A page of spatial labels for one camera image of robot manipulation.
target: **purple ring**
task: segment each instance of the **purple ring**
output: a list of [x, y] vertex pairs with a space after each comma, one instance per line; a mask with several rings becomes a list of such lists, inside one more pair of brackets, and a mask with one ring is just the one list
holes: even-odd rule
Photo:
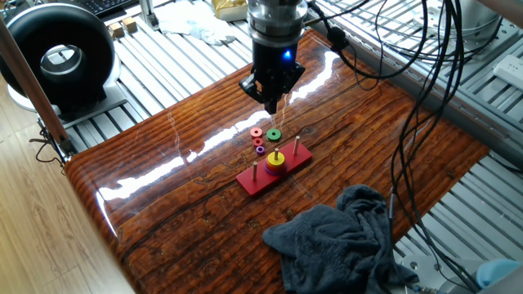
[[265, 154], [265, 148], [263, 148], [263, 146], [256, 147], [256, 154], [258, 154], [258, 155]]

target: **red ring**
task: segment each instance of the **red ring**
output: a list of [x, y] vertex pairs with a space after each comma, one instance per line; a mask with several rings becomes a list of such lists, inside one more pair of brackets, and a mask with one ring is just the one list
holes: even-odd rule
[[263, 139], [262, 138], [256, 138], [253, 140], [254, 147], [263, 146]]
[[259, 127], [253, 127], [251, 129], [251, 137], [254, 138], [260, 138], [263, 135], [263, 131]]

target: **cable clip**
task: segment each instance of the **cable clip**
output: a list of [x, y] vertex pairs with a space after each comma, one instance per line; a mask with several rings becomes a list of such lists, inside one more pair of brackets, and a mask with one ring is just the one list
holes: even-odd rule
[[340, 52], [343, 48], [349, 46], [345, 32], [338, 27], [333, 27], [327, 32], [327, 39], [333, 44], [330, 49], [335, 52]]

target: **wooden floor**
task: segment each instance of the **wooden floor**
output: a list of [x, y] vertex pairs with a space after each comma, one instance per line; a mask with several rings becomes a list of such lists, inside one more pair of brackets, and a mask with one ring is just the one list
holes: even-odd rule
[[134, 293], [59, 164], [36, 161], [39, 131], [0, 77], [0, 294]]

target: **blue led light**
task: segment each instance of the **blue led light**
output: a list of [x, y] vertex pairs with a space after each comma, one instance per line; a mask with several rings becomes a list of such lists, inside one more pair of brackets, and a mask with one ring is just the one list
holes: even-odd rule
[[290, 50], [287, 50], [285, 53], [284, 53], [284, 59], [285, 60], [291, 60], [293, 58], [293, 56], [291, 55], [291, 51]]

